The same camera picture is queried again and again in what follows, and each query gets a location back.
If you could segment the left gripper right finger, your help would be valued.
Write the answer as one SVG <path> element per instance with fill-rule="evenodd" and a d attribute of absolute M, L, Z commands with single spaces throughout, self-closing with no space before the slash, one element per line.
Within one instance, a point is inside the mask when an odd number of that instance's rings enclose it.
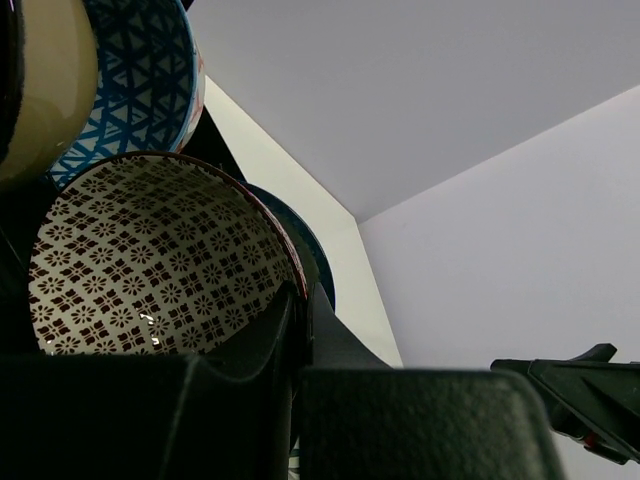
<path fill-rule="evenodd" d="M 540 400 L 506 372 L 393 369 L 309 295 L 303 479 L 562 479 Z"/>

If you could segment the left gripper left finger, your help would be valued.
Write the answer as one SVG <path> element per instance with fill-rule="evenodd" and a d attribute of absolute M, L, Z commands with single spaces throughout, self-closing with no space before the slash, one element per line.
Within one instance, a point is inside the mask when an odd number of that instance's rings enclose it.
<path fill-rule="evenodd" d="M 5 479 L 284 479 L 298 299 L 208 355 L 1 359 Z"/>

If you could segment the blue triangle pattern bowl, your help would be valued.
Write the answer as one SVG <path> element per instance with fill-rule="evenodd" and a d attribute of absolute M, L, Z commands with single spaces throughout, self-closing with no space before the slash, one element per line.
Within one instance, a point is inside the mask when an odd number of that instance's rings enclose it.
<path fill-rule="evenodd" d="M 175 151 L 195 128 L 198 54 L 183 4 L 84 5 L 96 40 L 98 86 L 84 129 L 48 171 L 57 189 L 104 158 Z"/>

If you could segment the patterned brown white bowl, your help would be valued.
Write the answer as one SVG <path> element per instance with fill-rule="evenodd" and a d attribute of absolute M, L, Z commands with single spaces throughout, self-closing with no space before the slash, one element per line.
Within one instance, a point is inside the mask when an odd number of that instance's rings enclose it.
<path fill-rule="evenodd" d="M 205 353 L 282 284 L 307 292 L 289 236 L 245 185 L 155 152 L 103 160 L 65 186 L 28 274 L 36 341 L 51 355 Z"/>

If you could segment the beige black bowl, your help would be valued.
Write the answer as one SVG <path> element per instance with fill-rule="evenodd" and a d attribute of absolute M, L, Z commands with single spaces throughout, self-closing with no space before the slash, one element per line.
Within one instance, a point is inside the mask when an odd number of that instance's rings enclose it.
<path fill-rule="evenodd" d="M 84 129 L 98 82 L 82 1 L 1 3 L 1 190 L 44 174 Z"/>

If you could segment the blue floral porcelain bowl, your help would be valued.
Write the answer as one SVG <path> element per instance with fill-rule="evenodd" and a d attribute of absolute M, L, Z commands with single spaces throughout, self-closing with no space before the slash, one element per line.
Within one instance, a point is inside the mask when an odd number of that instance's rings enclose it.
<path fill-rule="evenodd" d="M 308 224 L 288 204 L 272 193 L 248 182 L 243 185 L 276 217 L 291 239 L 305 273 L 307 285 L 320 283 L 332 309 L 336 308 L 336 289 L 328 258 Z"/>

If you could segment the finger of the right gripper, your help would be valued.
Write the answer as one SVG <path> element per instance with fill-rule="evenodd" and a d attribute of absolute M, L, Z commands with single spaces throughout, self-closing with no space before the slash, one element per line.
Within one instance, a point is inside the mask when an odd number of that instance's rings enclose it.
<path fill-rule="evenodd" d="M 496 359 L 491 369 L 524 377 L 557 434 L 613 463 L 637 463 L 639 364 L 613 363 L 616 352 L 600 343 L 569 360 Z"/>

